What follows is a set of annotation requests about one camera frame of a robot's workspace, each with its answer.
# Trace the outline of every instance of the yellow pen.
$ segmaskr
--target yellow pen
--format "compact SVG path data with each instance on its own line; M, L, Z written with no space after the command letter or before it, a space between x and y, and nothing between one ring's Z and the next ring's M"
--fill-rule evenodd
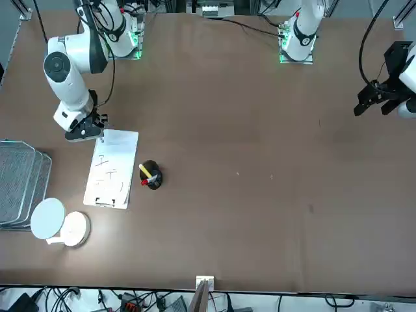
M138 167L140 168L140 170L143 171L143 173L148 177L148 179L151 178L151 174L148 172L148 170L142 164L139 164Z

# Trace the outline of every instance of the paper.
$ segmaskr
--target paper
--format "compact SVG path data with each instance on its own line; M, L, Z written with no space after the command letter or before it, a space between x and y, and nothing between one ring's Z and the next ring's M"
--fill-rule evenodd
M96 140L84 204L127 209L138 133L104 130Z

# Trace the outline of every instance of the floor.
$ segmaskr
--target floor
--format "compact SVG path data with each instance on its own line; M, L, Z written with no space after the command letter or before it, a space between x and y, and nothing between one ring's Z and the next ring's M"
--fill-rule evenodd
M31 0L25 0L33 7ZM340 0L337 8L333 13L335 18L370 18L381 5L383 0ZM301 0L283 0L277 10L270 12L270 15L291 15L300 4ZM399 8L406 2L406 0L391 1L384 9L382 17L390 18L396 14ZM38 0L40 10L71 10L72 0ZM10 1L0 1L0 63L5 67L7 64L10 48L16 34L16 29L19 24L19 14L11 5ZM416 39L416 12L414 12L405 22L405 37L407 40ZM0 309L8 309L12 303L24 292L33 294L36 289L7 289L0 293ZM120 306L120 301L110 291L103 291L105 295L105 303L107 307L113 307L114 310ZM79 298L71 297L68 299L68 305L73 311L95 311L102 309L103 306L97 303L96 289L82 289ZM174 293L166 297L167 305L172 303L179 296L183 296L187 305L192 299L192 293ZM221 311L226 309L226 297L224 294L214 293L214 300L216 308L210 303L208 311ZM278 299L277 295L256 295L256 294L231 294L231 299L234 308L238 307L252 307L254 311L277 311ZM52 307L56 300L56 296L51 293L48 300L49 307ZM338 300L338 304L344 304L342 300ZM45 311L45 296L41 296L40 311ZM375 311L372 308L370 301L357 301L348 311ZM414 304L394 303L395 311L406 312L414 311ZM333 308L328 306L323 298L304 298L284 296L281 301L280 311L333 311Z
M10 306L19 298L23 293L27 293L29 296L34 294L38 289L37 288L15 288L7 289L0 293L0 309L8 309ZM112 294L109 290L102 290L104 296L104 303L107 308L112 308L113 311L116 311L120 307L119 299ZM117 294L123 294L125 291L115 290ZM146 292L137 291L136 295L140 296ZM165 292L158 292L158 296L163 296ZM169 294L166 297L166 306L168 307L171 303L177 300L180 296L183 296L185 304L189 306L193 293L192 292L174 292ZM227 309L227 300L224 293L212 293L213 299L215 301L215 306L212 303L212 300L209 300L209 305L207 312L219 312ZM278 295L262 295L262 294L230 294L231 302L234 309L251 307L253 311L261 312L277 312L278 310ZM40 307L40 312L46 311L45 309L45 298L46 295L41 295L39 297L38 306ZM50 293L47 308L48 311L51 311L53 304L56 302L57 296L53 292ZM155 302L155 297L152 301L146 299L146 305ZM337 304L345 305L349 304L350 300L337 300ZM100 309L103 309L102 304L98 304L98 290L97 289L81 289L79 296L71 295L66 303L68 307L76 312L93 312ZM377 307L388 307L389 310L377 310ZM361 301L357 300L355 304L348 308L343 309L344 312L410 312L415 310L415 304L405 304L405 303L386 303L386 302L371 302L371 301ZM158 312L156 306L150 308L149 310L145 309L143 311L149 312ZM332 312L334 308L330 307L323 298L304 298L304 297L293 297L293 296L284 296L281 299L280 304L281 312Z

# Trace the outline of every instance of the wire rack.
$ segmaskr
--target wire rack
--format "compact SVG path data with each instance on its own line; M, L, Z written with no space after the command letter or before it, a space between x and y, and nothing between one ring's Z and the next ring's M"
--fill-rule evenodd
M0 229L29 231L46 194L51 158L23 141L0 140Z

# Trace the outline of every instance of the brown table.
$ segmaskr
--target brown table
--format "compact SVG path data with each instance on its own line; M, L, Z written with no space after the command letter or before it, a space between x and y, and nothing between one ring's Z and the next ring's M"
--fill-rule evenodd
M257 17L241 21L273 31ZM44 12L48 36L73 12ZM139 132L126 211L87 207L94 142L70 144L52 116L38 21L24 23L0 95L0 133L53 160L47 195L92 221L78 249L0 233L0 283L191 289L196 275L238 291L414 294L416 122L374 107L356 118L358 49L369 21L325 19L315 64L278 64L277 40L224 21L157 15L141 61L117 61L101 112ZM400 38L377 22L363 62L376 77ZM107 97L112 66L86 75Z

